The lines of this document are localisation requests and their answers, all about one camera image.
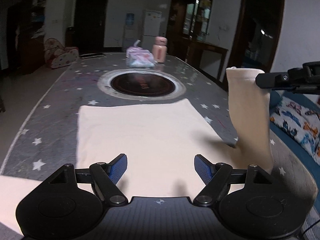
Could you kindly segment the cream white sweater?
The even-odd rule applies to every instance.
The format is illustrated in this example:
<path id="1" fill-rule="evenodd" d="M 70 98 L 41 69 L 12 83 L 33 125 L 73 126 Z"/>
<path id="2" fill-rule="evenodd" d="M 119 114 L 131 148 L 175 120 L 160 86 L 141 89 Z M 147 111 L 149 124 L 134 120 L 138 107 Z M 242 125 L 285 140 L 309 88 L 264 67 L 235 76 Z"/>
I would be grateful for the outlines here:
<path id="1" fill-rule="evenodd" d="M 228 94 L 206 83 L 208 100 L 196 94 L 155 104 L 115 103 L 97 85 L 67 88 L 83 74 L 64 74 L 34 109 L 1 175 L 1 239 L 9 231 L 21 235 L 18 203 L 65 163 L 86 168 L 126 154 L 129 166 L 119 186 L 128 198 L 195 197 L 203 186 L 193 167 L 197 154 L 270 172 L 270 94 L 255 83 L 260 73 L 229 68 Z"/>

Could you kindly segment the blue butterfly cushion seat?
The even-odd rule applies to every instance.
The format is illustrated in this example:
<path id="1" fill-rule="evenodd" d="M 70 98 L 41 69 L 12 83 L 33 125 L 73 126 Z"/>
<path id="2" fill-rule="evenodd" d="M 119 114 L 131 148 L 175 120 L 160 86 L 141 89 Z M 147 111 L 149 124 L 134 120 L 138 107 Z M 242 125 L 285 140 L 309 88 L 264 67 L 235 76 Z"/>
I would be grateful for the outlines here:
<path id="1" fill-rule="evenodd" d="M 319 181 L 319 107 L 302 94 L 272 91 L 270 128 Z"/>

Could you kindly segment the round induction cooktop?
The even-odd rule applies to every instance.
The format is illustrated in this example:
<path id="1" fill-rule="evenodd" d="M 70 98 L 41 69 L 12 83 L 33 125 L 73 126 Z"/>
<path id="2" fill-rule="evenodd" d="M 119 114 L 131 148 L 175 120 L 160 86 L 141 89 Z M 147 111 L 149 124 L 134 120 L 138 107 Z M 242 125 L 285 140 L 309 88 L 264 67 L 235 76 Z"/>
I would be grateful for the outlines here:
<path id="1" fill-rule="evenodd" d="M 106 72 L 99 77 L 97 87 L 109 96 L 135 101 L 171 100 L 187 91 L 176 77 L 142 68 Z"/>

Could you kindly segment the dark wooden glass cabinet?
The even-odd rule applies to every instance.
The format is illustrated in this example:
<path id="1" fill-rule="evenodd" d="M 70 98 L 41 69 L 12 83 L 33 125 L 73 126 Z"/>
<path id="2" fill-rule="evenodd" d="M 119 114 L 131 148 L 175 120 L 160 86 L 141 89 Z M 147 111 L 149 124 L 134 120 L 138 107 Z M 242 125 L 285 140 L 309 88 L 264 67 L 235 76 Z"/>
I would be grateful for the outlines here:
<path id="1" fill-rule="evenodd" d="M 166 38 L 168 54 L 219 81 L 227 49 L 206 41 L 213 0 L 171 0 Z"/>

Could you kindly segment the pink tissue pack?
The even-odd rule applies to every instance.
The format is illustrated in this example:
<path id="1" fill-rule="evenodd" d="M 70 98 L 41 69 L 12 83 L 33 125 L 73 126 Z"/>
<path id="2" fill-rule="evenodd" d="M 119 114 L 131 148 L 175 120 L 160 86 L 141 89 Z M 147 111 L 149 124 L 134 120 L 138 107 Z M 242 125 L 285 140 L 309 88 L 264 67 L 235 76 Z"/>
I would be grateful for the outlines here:
<path id="1" fill-rule="evenodd" d="M 133 46 L 126 50 L 126 65 L 133 68 L 153 68 L 155 59 L 153 54 L 142 47 L 139 47 L 140 40 L 136 40 Z"/>

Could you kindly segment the pink thermos bottle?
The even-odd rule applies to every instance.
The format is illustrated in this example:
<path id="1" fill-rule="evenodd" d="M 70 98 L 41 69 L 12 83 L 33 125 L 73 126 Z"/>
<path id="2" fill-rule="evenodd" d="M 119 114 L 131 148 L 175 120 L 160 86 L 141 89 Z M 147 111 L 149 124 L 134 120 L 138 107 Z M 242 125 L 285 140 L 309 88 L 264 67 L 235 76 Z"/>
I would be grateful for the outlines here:
<path id="1" fill-rule="evenodd" d="M 167 39 L 165 37 L 155 37 L 152 54 L 157 63 L 164 63 L 167 55 Z"/>

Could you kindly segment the water dispenser with blue bottle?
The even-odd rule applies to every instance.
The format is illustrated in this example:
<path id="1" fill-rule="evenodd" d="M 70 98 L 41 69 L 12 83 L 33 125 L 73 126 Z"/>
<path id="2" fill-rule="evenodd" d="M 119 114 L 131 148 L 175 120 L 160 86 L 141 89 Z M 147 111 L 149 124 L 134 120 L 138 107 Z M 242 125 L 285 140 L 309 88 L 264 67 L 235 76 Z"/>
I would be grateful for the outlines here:
<path id="1" fill-rule="evenodd" d="M 123 52 L 132 46 L 135 42 L 135 15 L 134 13 L 127 13 L 125 17 L 125 25 L 123 31 Z"/>

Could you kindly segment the white refrigerator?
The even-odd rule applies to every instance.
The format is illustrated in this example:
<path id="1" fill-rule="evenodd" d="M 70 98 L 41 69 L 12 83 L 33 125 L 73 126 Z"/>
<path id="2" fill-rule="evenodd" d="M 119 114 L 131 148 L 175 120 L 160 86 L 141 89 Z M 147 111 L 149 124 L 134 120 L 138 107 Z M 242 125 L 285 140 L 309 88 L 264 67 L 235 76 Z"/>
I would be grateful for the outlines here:
<path id="1" fill-rule="evenodd" d="M 143 18 L 142 48 L 152 51 L 155 38 L 159 35 L 162 13 L 145 10 Z"/>

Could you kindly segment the dark interior door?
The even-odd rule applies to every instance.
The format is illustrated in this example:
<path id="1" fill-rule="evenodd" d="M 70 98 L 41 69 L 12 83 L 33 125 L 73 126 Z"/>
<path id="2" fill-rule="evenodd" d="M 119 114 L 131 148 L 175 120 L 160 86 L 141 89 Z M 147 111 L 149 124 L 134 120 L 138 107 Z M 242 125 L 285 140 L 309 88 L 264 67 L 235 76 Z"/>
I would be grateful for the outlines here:
<path id="1" fill-rule="evenodd" d="M 74 30 L 80 55 L 103 51 L 107 3 L 108 0 L 76 0 Z"/>

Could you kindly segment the dark shelving unit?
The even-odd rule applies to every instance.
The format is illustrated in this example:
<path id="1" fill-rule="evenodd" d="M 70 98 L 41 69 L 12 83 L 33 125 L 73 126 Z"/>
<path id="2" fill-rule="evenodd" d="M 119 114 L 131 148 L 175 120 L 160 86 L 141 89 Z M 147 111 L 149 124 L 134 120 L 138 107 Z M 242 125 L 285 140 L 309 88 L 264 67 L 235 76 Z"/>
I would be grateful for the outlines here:
<path id="1" fill-rule="evenodd" d="M 44 65 L 46 0 L 1 0 L 1 68 L 9 76 Z"/>

